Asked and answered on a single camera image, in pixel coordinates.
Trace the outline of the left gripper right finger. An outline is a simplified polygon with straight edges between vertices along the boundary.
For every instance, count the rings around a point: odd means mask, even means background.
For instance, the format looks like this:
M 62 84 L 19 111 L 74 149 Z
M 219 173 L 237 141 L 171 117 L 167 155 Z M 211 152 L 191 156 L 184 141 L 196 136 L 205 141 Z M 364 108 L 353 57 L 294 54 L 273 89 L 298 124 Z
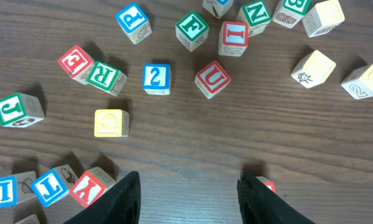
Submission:
M 237 182 L 243 224 L 314 224 L 249 172 Z

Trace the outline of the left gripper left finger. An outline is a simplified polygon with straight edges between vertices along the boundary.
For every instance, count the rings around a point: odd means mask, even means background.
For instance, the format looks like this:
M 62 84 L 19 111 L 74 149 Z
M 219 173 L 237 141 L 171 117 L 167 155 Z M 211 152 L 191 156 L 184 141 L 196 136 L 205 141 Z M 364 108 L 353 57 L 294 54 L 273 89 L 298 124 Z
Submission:
M 140 210 L 139 172 L 132 171 L 96 202 L 64 224 L 138 224 Z

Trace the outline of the red A block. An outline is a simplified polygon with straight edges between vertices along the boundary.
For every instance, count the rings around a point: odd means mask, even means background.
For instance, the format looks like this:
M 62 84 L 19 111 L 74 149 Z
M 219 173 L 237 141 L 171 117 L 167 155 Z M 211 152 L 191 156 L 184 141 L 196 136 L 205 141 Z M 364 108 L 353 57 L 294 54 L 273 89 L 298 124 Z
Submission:
M 265 186 L 267 186 L 272 192 L 276 192 L 274 182 L 270 181 L 269 179 L 265 178 L 264 176 L 258 176 L 257 179 L 262 182 Z

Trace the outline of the blue 2 block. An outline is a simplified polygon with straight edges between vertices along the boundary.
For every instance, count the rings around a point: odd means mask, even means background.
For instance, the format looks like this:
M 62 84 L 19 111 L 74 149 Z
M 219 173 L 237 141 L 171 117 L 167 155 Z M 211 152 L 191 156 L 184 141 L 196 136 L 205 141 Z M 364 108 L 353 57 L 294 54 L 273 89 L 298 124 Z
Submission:
M 147 63 L 143 67 L 142 88 L 149 95 L 171 93 L 171 69 L 165 63 Z

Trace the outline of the red I block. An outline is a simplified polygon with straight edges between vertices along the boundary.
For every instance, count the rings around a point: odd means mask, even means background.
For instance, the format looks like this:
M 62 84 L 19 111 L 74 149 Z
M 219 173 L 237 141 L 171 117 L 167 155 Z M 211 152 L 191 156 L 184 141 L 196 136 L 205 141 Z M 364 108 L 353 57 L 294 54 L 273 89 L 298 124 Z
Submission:
M 219 34 L 218 54 L 240 57 L 248 47 L 248 23 L 225 21 Z

